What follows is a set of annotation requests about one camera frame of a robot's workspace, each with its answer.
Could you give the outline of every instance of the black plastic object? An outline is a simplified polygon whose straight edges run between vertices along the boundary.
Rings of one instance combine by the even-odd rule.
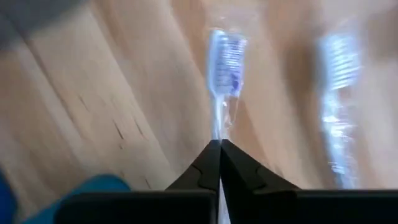
[[[397,191],[300,190],[228,140],[210,141],[165,191],[83,194],[66,200],[56,223],[217,223],[223,180],[232,224],[388,219]]]

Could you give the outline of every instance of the wooden table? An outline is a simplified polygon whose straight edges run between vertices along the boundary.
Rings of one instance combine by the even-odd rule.
[[[300,187],[335,187],[315,42],[348,18],[363,45],[359,178],[364,188],[398,186],[393,0],[36,0],[1,9],[0,166],[21,217],[96,174],[164,189],[190,165],[211,138],[206,41],[224,13],[243,17],[249,39],[237,145]]]

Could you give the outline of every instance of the blue object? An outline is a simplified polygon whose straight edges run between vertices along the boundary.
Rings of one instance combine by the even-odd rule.
[[[6,179],[0,174],[0,223],[13,223],[17,201]]]
[[[78,188],[68,194],[66,197],[55,202],[39,214],[28,218],[23,224],[53,224],[55,212],[58,210],[60,203],[66,198],[87,192],[129,192],[130,187],[119,177],[114,175],[99,175],[87,180]]]

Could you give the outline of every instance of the wooden surface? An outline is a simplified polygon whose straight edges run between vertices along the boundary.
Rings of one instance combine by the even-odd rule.
[[[298,186],[324,189],[335,186],[318,124],[315,42],[354,21],[364,59],[359,178],[364,188],[398,187],[395,1],[49,2],[0,11],[0,166],[21,217],[96,174],[134,189],[172,183],[211,138],[208,31],[234,22],[249,46],[231,139]]]

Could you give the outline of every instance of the toothbrush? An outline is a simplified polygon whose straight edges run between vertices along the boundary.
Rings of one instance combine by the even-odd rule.
[[[243,61],[246,39],[239,34],[230,34],[215,29],[211,32],[208,60],[207,85],[213,107],[212,138],[222,140],[225,101],[239,97],[243,86]]]
[[[329,35],[320,44],[324,64],[322,125],[331,168],[344,189],[358,187],[356,163],[351,152],[354,124],[349,115],[352,107],[349,94],[361,68],[357,48],[357,40],[351,34]]]

